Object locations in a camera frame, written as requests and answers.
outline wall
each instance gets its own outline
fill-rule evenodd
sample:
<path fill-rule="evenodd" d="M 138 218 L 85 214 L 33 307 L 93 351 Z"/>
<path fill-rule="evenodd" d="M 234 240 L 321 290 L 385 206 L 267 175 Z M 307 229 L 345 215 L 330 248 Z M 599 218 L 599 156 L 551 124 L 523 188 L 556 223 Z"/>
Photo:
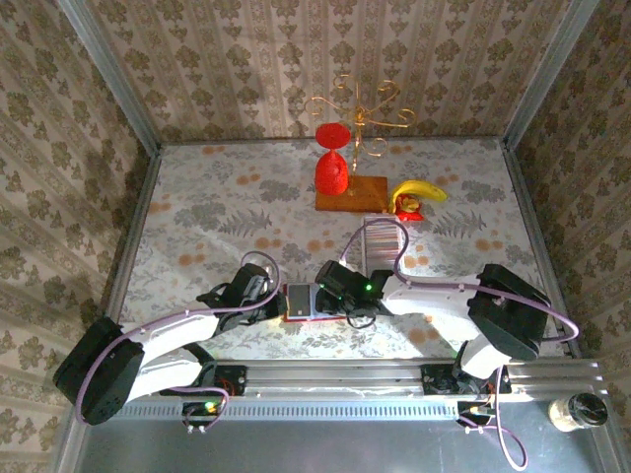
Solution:
<path fill-rule="evenodd" d="M 603 358 L 631 440 L 630 2 L 600 2 L 518 157 L 584 354 Z"/>
<path fill-rule="evenodd" d="M 90 0 L 162 141 L 312 136 L 336 74 L 414 135 L 502 135 L 568 0 Z M 327 119 L 337 120 L 333 113 Z"/>
<path fill-rule="evenodd" d="M 44 471 L 146 157 L 54 2 L 0 2 L 0 472 Z"/>

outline gold mug tree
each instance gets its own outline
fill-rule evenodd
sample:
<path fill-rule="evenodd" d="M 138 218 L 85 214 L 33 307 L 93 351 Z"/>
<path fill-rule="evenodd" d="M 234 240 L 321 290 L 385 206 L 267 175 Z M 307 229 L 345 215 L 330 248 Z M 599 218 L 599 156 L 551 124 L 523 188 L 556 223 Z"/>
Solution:
<path fill-rule="evenodd" d="M 361 83 L 350 74 L 341 74 L 333 79 L 333 87 L 336 89 L 350 91 L 348 82 L 352 81 L 355 86 L 355 105 L 343 107 L 325 99 L 324 97 L 311 97 L 305 102 L 305 111 L 313 116 L 321 116 L 324 112 L 324 105 L 330 105 L 341 112 L 341 123 L 349 125 L 351 133 L 354 135 L 353 161 L 348 188 L 339 195 L 324 195 L 319 192 L 315 197 L 315 208 L 317 210 L 334 210 L 342 212 L 375 212 L 384 213 L 387 211 L 387 178 L 382 176 L 357 175 L 357 162 L 360 151 L 369 156 L 380 157 L 388 148 L 384 138 L 374 138 L 370 147 L 364 142 L 363 129 L 368 124 L 386 126 L 389 128 L 409 128 L 416 122 L 416 113 L 409 108 L 401 108 L 397 116 L 401 120 L 399 123 L 388 123 L 373 119 L 373 114 L 393 101 L 401 92 L 400 86 L 395 81 L 381 81 L 377 87 L 378 94 L 386 95 L 377 106 L 367 108 L 362 103 Z"/>

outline red object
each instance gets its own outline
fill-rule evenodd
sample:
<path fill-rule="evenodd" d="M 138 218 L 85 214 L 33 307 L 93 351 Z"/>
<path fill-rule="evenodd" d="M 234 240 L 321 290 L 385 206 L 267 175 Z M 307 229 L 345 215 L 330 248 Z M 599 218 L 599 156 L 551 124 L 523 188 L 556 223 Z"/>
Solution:
<path fill-rule="evenodd" d="M 408 212 L 403 210 L 407 208 L 409 210 L 410 205 L 417 204 L 416 210 Z M 410 194 L 399 194 L 395 201 L 396 209 L 394 214 L 401 222 L 422 222 L 425 218 L 421 215 L 421 202 Z"/>
<path fill-rule="evenodd" d="M 344 158 L 331 150 L 317 162 L 315 188 L 326 195 L 338 195 L 348 187 L 348 167 Z"/>
<path fill-rule="evenodd" d="M 337 150 L 348 145 L 351 132 L 341 123 L 324 123 L 315 132 L 315 140 L 323 148 Z"/>

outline jar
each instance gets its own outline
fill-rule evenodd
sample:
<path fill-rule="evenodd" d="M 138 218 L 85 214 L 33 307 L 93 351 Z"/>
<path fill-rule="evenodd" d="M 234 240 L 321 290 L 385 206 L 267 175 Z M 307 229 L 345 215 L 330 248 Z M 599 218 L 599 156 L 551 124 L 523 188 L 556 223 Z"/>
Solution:
<path fill-rule="evenodd" d="M 548 416 L 559 431 L 572 432 L 604 424 L 607 408 L 598 396 L 583 392 L 552 401 Z"/>

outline banana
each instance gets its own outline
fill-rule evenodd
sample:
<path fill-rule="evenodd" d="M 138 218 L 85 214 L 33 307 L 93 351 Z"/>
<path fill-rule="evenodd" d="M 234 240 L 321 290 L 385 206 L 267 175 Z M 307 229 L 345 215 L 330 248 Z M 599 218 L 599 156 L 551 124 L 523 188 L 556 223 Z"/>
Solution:
<path fill-rule="evenodd" d="M 427 180 L 406 180 L 401 182 L 393 191 L 390 197 L 390 203 L 388 211 L 393 214 L 395 212 L 396 197 L 399 194 L 412 194 L 419 195 L 421 197 L 427 197 L 428 199 L 437 200 L 443 202 L 447 199 L 447 193 L 437 187 L 436 185 L 428 182 Z"/>

